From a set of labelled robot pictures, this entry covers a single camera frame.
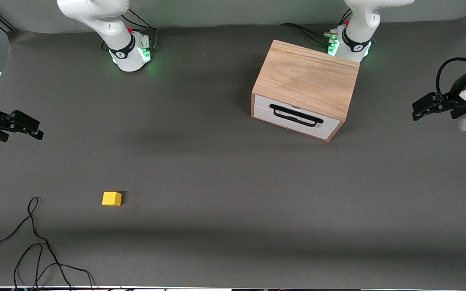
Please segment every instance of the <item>black band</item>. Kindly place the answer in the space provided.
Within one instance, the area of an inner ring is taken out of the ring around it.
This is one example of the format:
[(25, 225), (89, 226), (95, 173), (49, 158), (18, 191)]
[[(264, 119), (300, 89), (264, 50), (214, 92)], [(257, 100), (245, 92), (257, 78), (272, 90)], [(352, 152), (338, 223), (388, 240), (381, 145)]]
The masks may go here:
[(121, 50), (113, 50), (110, 48), (109, 50), (118, 59), (126, 59), (127, 56), (129, 55), (129, 52), (131, 52), (134, 49), (135, 44), (136, 44), (136, 39), (134, 35), (131, 34), (131, 42), (129, 42), (129, 44), (125, 48), (122, 48)]
[(343, 37), (343, 41), (345, 44), (347, 44), (352, 52), (360, 52), (366, 48), (366, 46), (370, 43), (370, 40), (365, 41), (365, 42), (357, 42), (351, 40), (348, 35), (346, 35), (346, 27), (343, 29), (343, 33), (341, 34)]

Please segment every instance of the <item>black drawer handle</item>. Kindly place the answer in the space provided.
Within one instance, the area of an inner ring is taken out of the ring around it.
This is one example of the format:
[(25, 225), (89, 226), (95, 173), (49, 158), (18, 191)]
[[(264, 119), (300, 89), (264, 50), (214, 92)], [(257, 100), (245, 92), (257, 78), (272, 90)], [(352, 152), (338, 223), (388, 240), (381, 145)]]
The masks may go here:
[[(269, 107), (272, 109), (272, 112), (274, 113), (274, 115), (276, 115), (278, 117), (281, 117), (281, 118), (285, 118), (285, 119), (290, 120), (290, 121), (297, 122), (299, 124), (307, 125), (308, 127), (315, 127), (316, 124), (323, 123), (323, 119), (321, 119), (321, 118), (310, 116), (308, 114), (303, 114), (303, 113), (298, 112), (296, 110), (288, 109), (288, 108), (285, 108), (285, 107), (280, 106), (280, 105), (271, 104), (271, 105), (269, 105)], [(292, 117), (292, 116), (286, 116), (286, 115), (283, 115), (283, 114), (279, 114), (279, 113), (276, 112), (277, 110), (281, 111), (281, 112), (285, 112), (286, 114), (292, 114), (294, 116), (297, 116), (297, 117), (300, 117), (300, 118), (303, 118), (303, 119), (306, 119), (306, 120), (310, 120), (310, 121), (312, 121), (314, 123), (308, 123), (308, 122), (299, 120), (298, 118), (295, 118), (295, 117)]]

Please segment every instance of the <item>drawer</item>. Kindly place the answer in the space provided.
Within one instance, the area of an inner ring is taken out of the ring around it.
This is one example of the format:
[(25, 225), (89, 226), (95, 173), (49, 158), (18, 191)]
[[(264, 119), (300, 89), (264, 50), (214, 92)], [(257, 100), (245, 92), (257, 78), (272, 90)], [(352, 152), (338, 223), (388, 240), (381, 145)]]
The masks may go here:
[[(273, 116), (274, 116), (274, 118), (272, 118), (272, 120), (290, 121), (290, 120), (286, 120), (285, 118), (283, 118), (281, 116), (279, 116), (279, 117), (277, 116), (277, 115), (284, 115), (284, 116), (288, 116), (288, 117), (291, 117), (291, 118), (296, 118), (298, 121), (302, 121), (302, 122), (309, 123), (309, 124), (314, 124), (313, 121), (311, 122), (311, 121), (309, 121), (309, 120), (307, 120), (305, 118), (300, 118), (300, 116), (296, 116), (295, 114), (288, 113), (288, 112), (282, 112), (282, 111), (278, 110), (278, 108), (280, 108), (280, 107), (283, 107), (283, 108), (285, 108), (287, 110), (292, 110), (294, 112), (299, 112), (300, 114), (305, 114), (307, 116), (320, 118), (322, 120), (322, 123), (318, 122), (313, 127), (313, 128), (317, 127), (318, 129), (319, 128), (331, 129), (333, 131), (334, 129), (337, 128), (337, 126), (340, 123), (339, 120), (335, 120), (335, 119), (329, 118), (327, 116), (322, 116), (321, 114), (317, 114), (317, 113), (309, 111), (309, 110), (305, 110), (305, 109), (301, 109), (301, 108), (297, 108), (297, 107), (292, 107), (291, 105), (288, 105), (286, 103), (278, 102), (278, 101), (275, 101), (273, 99), (269, 99), (269, 98), (262, 97), (260, 95), (255, 94), (255, 109), (257, 107), (260, 107), (261, 109), (265, 109), (265, 110), (270, 110), (271, 114), (273, 114)], [(293, 122), (293, 123), (296, 123), (297, 125), (300, 125), (300, 128), (301, 127), (308, 127), (307, 125), (303, 125), (303, 124), (300, 124), (298, 122), (294, 122), (294, 121), (290, 121), (290, 122)]]
[(327, 140), (337, 127), (337, 125), (333, 128), (325, 127), (323, 124), (313, 121), (314, 117), (310, 118), (312, 116), (303, 118), (303, 116), (279, 111), (278, 107), (266, 109), (255, 106), (253, 117), (324, 140)]

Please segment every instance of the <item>gray tabletop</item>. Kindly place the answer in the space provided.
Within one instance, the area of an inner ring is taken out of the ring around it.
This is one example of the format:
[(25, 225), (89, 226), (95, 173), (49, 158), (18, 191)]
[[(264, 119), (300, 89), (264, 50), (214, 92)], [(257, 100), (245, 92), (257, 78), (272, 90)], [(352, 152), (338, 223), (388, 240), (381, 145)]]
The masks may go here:
[[(314, 47), (295, 28), (162, 30), (133, 73), (96, 33), (13, 35), (0, 109), (37, 118), (44, 140), (0, 142), (0, 238), (40, 196), (39, 232), (100, 285), (466, 290), (466, 133), (448, 113), (411, 118), (441, 63), (466, 57), (466, 19), (375, 38), (325, 143), (249, 116), (272, 40)], [(465, 71), (449, 66), (443, 88)], [(110, 190), (121, 207), (100, 205)], [(30, 227), (0, 246), (0, 285)]]

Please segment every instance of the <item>white drawer front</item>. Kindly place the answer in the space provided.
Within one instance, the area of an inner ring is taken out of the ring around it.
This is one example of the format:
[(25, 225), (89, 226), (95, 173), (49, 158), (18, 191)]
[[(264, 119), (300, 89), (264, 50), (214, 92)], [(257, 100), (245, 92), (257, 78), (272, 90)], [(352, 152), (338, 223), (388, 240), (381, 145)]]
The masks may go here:
[[(287, 120), (285, 118), (278, 117), (274, 115), (274, 110), (270, 108), (268, 110), (262, 107), (255, 106), (253, 110), (253, 116), (255, 118), (259, 118), (261, 120), (265, 120), (270, 123), (274, 123), (282, 127), (286, 127), (287, 129), (293, 129), (295, 131), (299, 131), (301, 133), (308, 134), (308, 135), (315, 136), (315, 137), (322, 138), (322, 139), (328, 139), (329, 136), (332, 134), (332, 132), (335, 130), (335, 127), (330, 129), (328, 127), (322, 126), (322, 124), (319, 124), (319, 123), (316, 124), (314, 127), (309, 127), (307, 125), (303, 125), (303, 124), (297, 123), (292, 120)], [(308, 120), (303, 120), (303, 121), (307, 123), (313, 123)]]
[[(269, 99), (269, 98), (266, 98), (266, 97), (262, 97), (260, 95), (256, 95), (255, 94), (255, 107), (261, 107), (263, 109), (266, 109), (266, 110), (270, 110), (271, 111), (271, 114), (273, 114), (273, 109), (270, 108), (270, 105), (271, 104), (274, 104), (274, 105), (278, 105), (278, 106), (281, 106), (281, 107), (284, 107), (284, 108), (287, 108), (287, 109), (291, 109), (291, 110), (294, 110), (294, 111), (297, 111), (297, 112), (300, 112), (302, 114), (307, 114), (307, 115), (310, 115), (310, 116), (314, 116), (314, 117), (317, 117), (317, 118), (321, 118), (323, 120), (323, 123), (318, 123), (316, 125), (316, 127), (322, 127), (322, 128), (326, 128), (326, 129), (331, 129), (331, 130), (334, 130), (337, 128), (337, 126), (339, 125), (340, 121), (339, 120), (335, 120), (333, 118), (329, 118), (327, 116), (322, 116), (321, 114), (317, 114), (315, 112), (311, 112), (309, 110), (305, 110), (305, 109), (301, 109), (301, 108), (297, 108), (297, 107), (292, 107), (291, 105), (288, 105), (286, 103), (282, 103), (282, 102), (278, 102), (278, 101), (275, 101), (275, 100), (272, 100), (272, 99)], [(285, 120), (283, 118), (279, 118), (275, 115), (273, 115), (275, 118), (277, 119), (281, 119), (283, 121), (288, 121), (288, 120)], [(297, 125), (301, 127), (307, 127), (306, 125), (303, 125), (303, 124), (299, 124), (299, 123), (296, 123)]]

